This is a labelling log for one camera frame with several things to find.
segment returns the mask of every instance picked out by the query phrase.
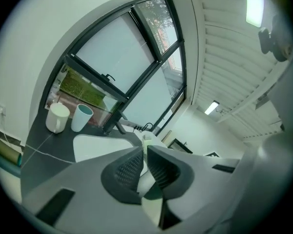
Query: window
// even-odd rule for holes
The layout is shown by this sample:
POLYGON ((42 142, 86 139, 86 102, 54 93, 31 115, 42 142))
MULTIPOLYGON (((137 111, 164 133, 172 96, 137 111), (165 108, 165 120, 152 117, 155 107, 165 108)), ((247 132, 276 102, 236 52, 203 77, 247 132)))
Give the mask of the window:
POLYGON ((45 108, 49 109, 53 102, 60 102, 68 107, 70 118, 73 117, 78 104, 89 106, 93 111, 89 123, 96 126, 104 125, 118 105, 118 101, 112 95, 66 64, 50 89, 45 108))
POLYGON ((162 65, 167 87, 173 100, 183 86, 180 50, 177 49, 162 65))
POLYGON ((177 34, 165 0, 148 0, 138 4, 163 54, 177 41, 177 34))
POLYGON ((168 110, 168 112, 164 116, 160 116, 159 122, 156 124, 156 127, 153 130, 153 133, 155 135, 158 135, 160 133, 160 131, 167 125, 167 123, 174 116, 174 114, 180 108, 180 106, 185 101, 185 99, 186 99, 185 98, 185 93, 183 92, 179 96, 179 98, 176 100, 176 102, 172 105, 172 107, 168 110))
POLYGON ((94 112, 90 123, 160 131, 186 97, 184 40, 172 0, 136 0, 93 22, 63 53, 43 92, 41 107, 78 104, 94 112))
POLYGON ((146 40, 126 13, 101 29, 76 54, 99 74, 126 93, 154 62, 146 40))

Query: white mug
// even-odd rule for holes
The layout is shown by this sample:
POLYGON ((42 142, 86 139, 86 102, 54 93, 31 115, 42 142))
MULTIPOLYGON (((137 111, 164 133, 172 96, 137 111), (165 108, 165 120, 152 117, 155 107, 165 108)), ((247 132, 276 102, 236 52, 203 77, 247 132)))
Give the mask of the white mug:
POLYGON ((52 103, 45 125, 51 132, 57 134, 64 130, 69 117, 69 109, 61 103, 52 103))
POLYGON ((73 116, 71 129, 79 132, 93 116, 93 111, 86 105, 78 104, 73 116))

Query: window frame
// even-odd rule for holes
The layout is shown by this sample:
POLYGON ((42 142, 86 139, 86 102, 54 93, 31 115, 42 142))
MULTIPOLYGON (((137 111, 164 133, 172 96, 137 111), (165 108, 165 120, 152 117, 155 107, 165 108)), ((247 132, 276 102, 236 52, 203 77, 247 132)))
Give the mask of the window frame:
MULTIPOLYGON (((161 52, 159 50, 159 47, 156 43, 155 37, 153 36, 151 29, 149 25, 147 24, 147 21, 145 17, 143 16, 141 10, 137 6, 137 4, 144 2, 147 0, 135 0, 132 2, 128 2, 111 12, 105 14, 95 22, 93 22, 90 26, 88 26, 85 30, 83 30, 74 40, 73 42, 67 47, 67 49, 63 52, 63 54, 60 56, 59 60, 57 61, 54 69, 51 72, 51 75, 46 83, 46 86, 42 93, 42 98, 39 105, 39 110, 43 110, 50 88, 58 74, 58 72, 61 70, 63 64, 67 64, 69 67, 83 75, 86 79, 90 80, 91 82, 97 84, 102 89, 107 91, 109 94, 114 96, 120 103, 117 107, 117 109, 114 111, 114 113, 111 115, 111 117, 107 120, 105 125, 105 131, 111 130, 111 128, 114 126, 114 122, 118 121, 120 119, 120 114, 116 113, 117 111, 123 112, 126 107, 132 102, 132 100, 135 98, 135 96, 140 92, 140 90, 144 87, 144 85, 151 79, 151 77, 159 70, 159 68, 163 65, 163 63, 168 60, 168 58, 177 50, 180 48, 180 55, 181 55, 181 63, 182 63, 182 71, 183 71, 183 86, 179 90, 177 96, 174 98, 174 100, 171 102, 171 104, 168 106, 167 110, 163 112, 161 117, 167 113, 171 107, 174 105, 176 100, 178 99, 179 95, 184 92, 185 98, 186 98, 186 87, 187 87, 187 69, 186 69, 186 54, 185 54, 185 46, 184 46, 184 39, 183 34, 181 30, 181 25, 179 22, 179 18, 177 15, 177 11, 175 9, 175 6, 173 4, 172 0, 164 0, 167 9, 170 13, 174 28, 176 30, 177 35, 177 41, 172 44, 166 51, 161 55, 161 52), (103 75, 99 74, 97 71, 92 69, 89 65, 87 65, 84 61, 82 61, 80 58, 76 56, 77 52, 82 48, 82 46, 91 38, 93 37, 98 31, 100 31, 103 27, 105 27, 107 24, 115 20, 116 18, 129 13, 134 22, 136 23, 140 33, 144 37, 144 39, 147 42, 147 45, 152 53, 152 56, 154 58, 154 62, 151 63, 149 67, 146 68, 146 70, 140 75, 140 77, 134 82, 134 84, 129 88, 129 90, 124 93, 120 89, 118 89, 116 86, 114 86, 112 83, 108 81, 107 78, 105 78, 103 75)), ((156 121, 151 131, 153 131, 159 122, 161 121, 161 118, 156 121)))

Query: grass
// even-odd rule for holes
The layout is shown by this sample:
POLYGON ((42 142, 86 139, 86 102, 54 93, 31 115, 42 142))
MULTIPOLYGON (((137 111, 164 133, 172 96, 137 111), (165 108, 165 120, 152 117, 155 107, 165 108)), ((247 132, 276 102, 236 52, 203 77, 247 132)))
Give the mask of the grass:
POLYGON ((68 72, 61 83, 61 90, 94 106, 106 108, 103 98, 105 95, 86 82, 73 69, 67 67, 68 72))

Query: tree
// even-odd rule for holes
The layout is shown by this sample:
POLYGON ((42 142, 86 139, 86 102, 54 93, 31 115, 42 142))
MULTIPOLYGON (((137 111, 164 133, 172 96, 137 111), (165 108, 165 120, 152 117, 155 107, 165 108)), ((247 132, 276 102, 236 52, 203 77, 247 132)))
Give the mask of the tree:
POLYGON ((171 15, 165 0, 148 0, 139 3, 138 6, 145 16, 146 21, 159 44, 159 48, 164 52, 167 49, 164 45, 167 41, 165 28, 173 27, 171 15))

